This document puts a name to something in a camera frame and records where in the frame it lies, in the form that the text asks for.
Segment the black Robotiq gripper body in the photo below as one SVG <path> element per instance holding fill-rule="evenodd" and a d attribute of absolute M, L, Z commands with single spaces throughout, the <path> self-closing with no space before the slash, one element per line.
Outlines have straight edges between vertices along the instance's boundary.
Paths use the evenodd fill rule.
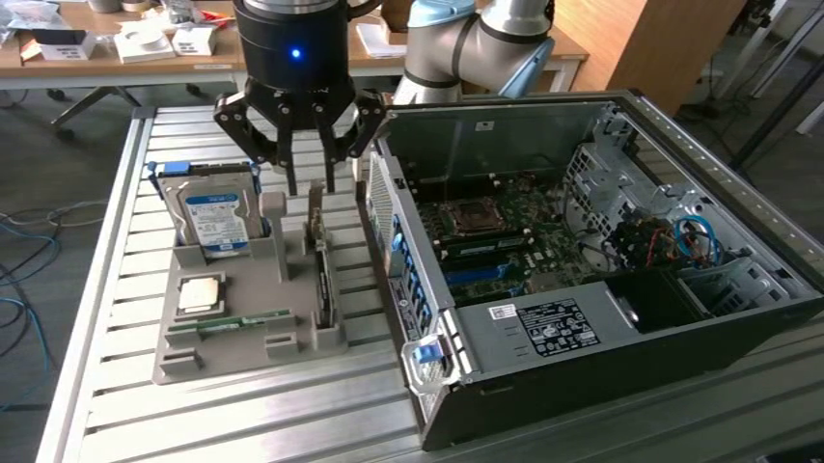
<path fill-rule="evenodd" d="M 291 1 L 235 1 L 238 33 L 250 83 L 247 100 L 278 118 L 274 100 L 291 104 L 292 128 L 315 127 L 311 103 L 327 105 L 332 119 L 354 99 L 347 62 L 347 6 L 323 1 L 300 13 Z"/>

